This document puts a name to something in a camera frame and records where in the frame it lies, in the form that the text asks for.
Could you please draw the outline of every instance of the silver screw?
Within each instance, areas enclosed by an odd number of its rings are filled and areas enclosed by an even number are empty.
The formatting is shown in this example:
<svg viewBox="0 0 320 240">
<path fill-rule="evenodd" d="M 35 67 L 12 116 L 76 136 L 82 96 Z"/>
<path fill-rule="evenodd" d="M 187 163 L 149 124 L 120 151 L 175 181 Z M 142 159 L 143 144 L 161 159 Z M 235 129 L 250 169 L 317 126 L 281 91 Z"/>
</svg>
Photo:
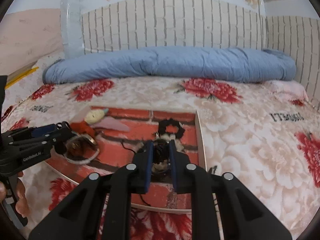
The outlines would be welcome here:
<svg viewBox="0 0 320 240">
<path fill-rule="evenodd" d="M 129 171 L 134 171 L 136 168 L 137 168 L 137 165 L 135 165 L 134 163 L 129 163 L 127 166 L 126 166 L 127 170 Z"/>
<path fill-rule="evenodd" d="M 232 180 L 233 179 L 233 175 L 232 173 L 230 172 L 227 172 L 223 175 L 223 177 L 226 179 L 226 180 Z"/>
<path fill-rule="evenodd" d="M 189 163 L 189 164 L 187 164 L 187 169 L 189 170 L 189 171 L 194 171 L 196 168 L 197 168 L 197 166 L 195 165 L 195 164 L 193 164 L 193 163 Z"/>
<path fill-rule="evenodd" d="M 91 179 L 91 180 L 97 180 L 98 178 L 99 178 L 99 174 L 96 173 L 96 172 L 91 173 L 91 174 L 89 175 L 89 179 Z"/>
</svg>

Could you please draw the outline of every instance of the bedspread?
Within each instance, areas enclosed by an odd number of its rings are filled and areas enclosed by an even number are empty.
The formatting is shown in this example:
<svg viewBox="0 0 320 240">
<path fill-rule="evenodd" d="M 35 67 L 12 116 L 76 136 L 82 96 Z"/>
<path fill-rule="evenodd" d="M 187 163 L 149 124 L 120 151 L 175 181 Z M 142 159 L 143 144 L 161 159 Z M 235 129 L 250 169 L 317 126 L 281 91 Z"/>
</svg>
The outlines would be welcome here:
<svg viewBox="0 0 320 240">
<path fill-rule="evenodd" d="M 136 77 L 43 85 L 2 122 L 2 132 L 70 121 L 90 104 L 197 110 L 208 168 L 230 171 L 296 239 L 320 206 L 320 115 L 306 102 L 280 102 L 261 84 Z M 25 236 L 75 186 L 41 163 L 25 171 L 30 203 Z M 191 239 L 191 217 L 135 210 L 132 237 Z"/>
</svg>

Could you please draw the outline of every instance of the black hair accessory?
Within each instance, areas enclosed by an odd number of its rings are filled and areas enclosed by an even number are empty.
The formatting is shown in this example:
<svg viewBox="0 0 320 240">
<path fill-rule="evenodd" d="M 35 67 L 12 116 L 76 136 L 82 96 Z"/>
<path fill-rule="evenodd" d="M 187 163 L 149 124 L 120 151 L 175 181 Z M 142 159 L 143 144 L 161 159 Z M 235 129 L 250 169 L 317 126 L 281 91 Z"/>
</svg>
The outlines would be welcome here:
<svg viewBox="0 0 320 240">
<path fill-rule="evenodd" d="M 185 129 L 182 128 L 182 125 L 179 121 L 174 120 L 172 118 L 170 118 L 169 120 L 164 119 L 159 122 L 159 128 L 158 128 L 159 135 L 173 134 L 173 133 L 166 132 L 167 126 L 169 126 L 169 125 L 172 125 L 172 126 L 175 126 L 178 128 L 178 131 L 176 133 L 174 133 L 174 135 L 176 136 L 176 139 L 181 139 L 184 132 L 185 132 Z"/>
</svg>

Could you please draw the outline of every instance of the human hand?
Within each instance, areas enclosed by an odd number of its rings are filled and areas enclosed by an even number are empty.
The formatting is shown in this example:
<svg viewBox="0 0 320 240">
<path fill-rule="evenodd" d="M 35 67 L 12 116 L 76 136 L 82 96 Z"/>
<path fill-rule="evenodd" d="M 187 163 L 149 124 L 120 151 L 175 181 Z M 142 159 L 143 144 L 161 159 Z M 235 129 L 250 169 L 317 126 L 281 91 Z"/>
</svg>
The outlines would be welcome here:
<svg viewBox="0 0 320 240">
<path fill-rule="evenodd" d="M 22 177 L 22 176 L 23 176 L 23 172 L 21 171 L 18 173 L 18 177 Z M 24 187 L 20 179 L 18 179 L 16 190 L 17 190 L 17 196 L 19 198 L 16 203 L 16 210 L 23 218 L 25 218 L 26 216 L 29 215 L 30 209 L 25 196 L 26 188 Z M 0 182 L 0 202 L 2 202 L 5 199 L 6 194 L 7 194 L 7 190 L 4 184 Z"/>
</svg>

